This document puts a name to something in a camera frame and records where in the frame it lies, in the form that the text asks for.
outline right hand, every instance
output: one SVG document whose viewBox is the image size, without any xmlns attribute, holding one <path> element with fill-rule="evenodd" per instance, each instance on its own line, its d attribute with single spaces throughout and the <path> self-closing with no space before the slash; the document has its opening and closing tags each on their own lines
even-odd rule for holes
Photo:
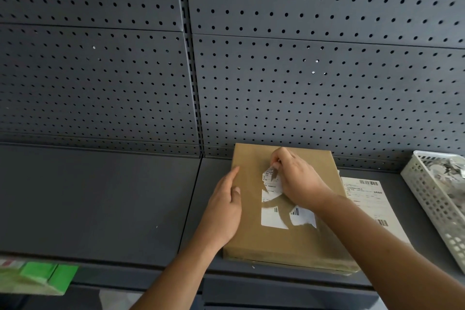
<svg viewBox="0 0 465 310">
<path fill-rule="evenodd" d="M 270 165 L 278 170 L 284 194 L 296 205 L 317 213 L 335 195 L 311 165 L 285 147 L 271 154 Z"/>
</svg>

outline perforated basket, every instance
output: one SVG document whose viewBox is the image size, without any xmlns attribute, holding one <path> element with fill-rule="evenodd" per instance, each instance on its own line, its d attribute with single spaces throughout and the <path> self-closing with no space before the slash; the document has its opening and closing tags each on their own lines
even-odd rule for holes
<svg viewBox="0 0 465 310">
<path fill-rule="evenodd" d="M 426 167 L 426 164 L 438 158 L 454 158 L 465 163 L 465 158 L 459 155 L 414 151 L 400 175 L 465 273 L 465 217 Z"/>
</svg>

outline torn label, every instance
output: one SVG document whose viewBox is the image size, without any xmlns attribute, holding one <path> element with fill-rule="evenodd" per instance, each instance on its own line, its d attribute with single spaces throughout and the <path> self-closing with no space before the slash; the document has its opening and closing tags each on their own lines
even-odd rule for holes
<svg viewBox="0 0 465 310">
<path fill-rule="evenodd" d="M 315 220 L 315 214 L 310 210 L 304 209 L 303 207 L 296 206 L 294 209 L 289 213 L 291 216 L 291 223 L 293 225 L 305 225 L 310 224 L 313 227 L 317 227 L 317 223 Z"/>
<path fill-rule="evenodd" d="M 273 177 L 274 168 L 268 168 L 262 175 L 263 184 L 267 191 L 262 190 L 262 202 L 273 200 L 283 193 L 281 178 L 276 175 Z"/>
<path fill-rule="evenodd" d="M 265 227 L 289 229 L 279 216 L 278 207 L 262 207 L 261 224 Z"/>
</svg>

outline torn paper label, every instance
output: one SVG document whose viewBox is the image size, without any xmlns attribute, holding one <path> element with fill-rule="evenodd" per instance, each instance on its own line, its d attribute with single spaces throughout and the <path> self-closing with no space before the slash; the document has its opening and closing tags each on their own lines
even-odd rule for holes
<svg viewBox="0 0 465 310">
<path fill-rule="evenodd" d="M 313 227 L 317 227 L 317 223 L 315 220 L 315 214 L 310 210 L 304 209 L 302 207 L 296 206 L 294 209 L 289 213 L 291 216 L 291 223 L 293 225 L 305 225 L 310 224 Z"/>
<path fill-rule="evenodd" d="M 261 224 L 265 227 L 289 229 L 279 216 L 278 207 L 262 207 Z"/>
<path fill-rule="evenodd" d="M 349 199 L 400 240 L 410 244 L 380 181 L 347 177 L 341 179 Z"/>
<path fill-rule="evenodd" d="M 273 200 L 283 193 L 281 178 L 276 174 L 273 176 L 274 168 L 268 168 L 262 175 L 263 184 L 267 191 L 262 190 L 262 202 Z"/>
</svg>

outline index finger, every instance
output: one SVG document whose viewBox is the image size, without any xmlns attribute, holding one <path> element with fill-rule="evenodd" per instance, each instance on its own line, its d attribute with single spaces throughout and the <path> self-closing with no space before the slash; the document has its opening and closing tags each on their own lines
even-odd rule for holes
<svg viewBox="0 0 465 310">
<path fill-rule="evenodd" d="M 226 187 L 231 189 L 231 186 L 233 185 L 232 181 L 236 177 L 237 172 L 239 172 L 239 168 L 239 166 L 236 166 L 233 169 L 231 169 L 229 173 L 223 177 L 223 182 L 221 183 L 221 185 L 226 185 Z"/>
<path fill-rule="evenodd" d="M 286 164 L 292 160 L 292 158 L 293 157 L 287 148 L 280 147 L 271 154 L 270 166 L 272 166 L 273 163 L 277 161 L 281 161 L 282 163 Z"/>
</svg>

